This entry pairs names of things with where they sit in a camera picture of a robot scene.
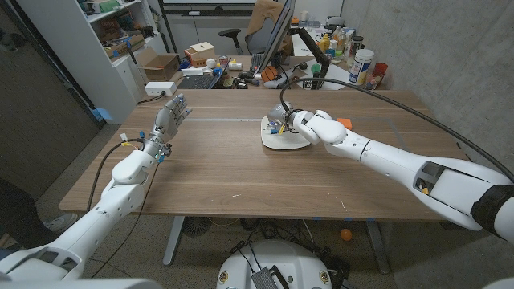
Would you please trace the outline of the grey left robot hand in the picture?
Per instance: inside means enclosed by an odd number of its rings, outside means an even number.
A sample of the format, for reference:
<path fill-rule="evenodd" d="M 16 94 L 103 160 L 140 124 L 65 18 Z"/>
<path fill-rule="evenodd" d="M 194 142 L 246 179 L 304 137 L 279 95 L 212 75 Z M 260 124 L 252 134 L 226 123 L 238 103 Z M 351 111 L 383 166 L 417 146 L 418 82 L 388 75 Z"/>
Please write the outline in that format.
<path fill-rule="evenodd" d="M 186 97 L 178 94 L 161 108 L 154 120 L 153 129 L 145 139 L 142 151 L 152 157 L 171 154 L 170 141 L 176 136 L 183 120 L 192 112 L 187 108 Z"/>

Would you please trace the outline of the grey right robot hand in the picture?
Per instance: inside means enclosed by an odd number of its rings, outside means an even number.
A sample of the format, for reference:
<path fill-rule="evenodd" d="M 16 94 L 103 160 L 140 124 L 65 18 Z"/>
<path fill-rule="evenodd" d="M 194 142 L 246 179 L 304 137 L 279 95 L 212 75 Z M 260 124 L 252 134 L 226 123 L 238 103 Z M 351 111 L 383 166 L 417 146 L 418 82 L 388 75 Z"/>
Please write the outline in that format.
<path fill-rule="evenodd" d="M 296 133 L 296 130 L 292 127 L 292 121 L 298 110 L 294 109 L 289 102 L 286 102 L 285 106 L 286 108 L 282 104 L 277 104 L 267 114 L 267 128 L 271 134 Z"/>

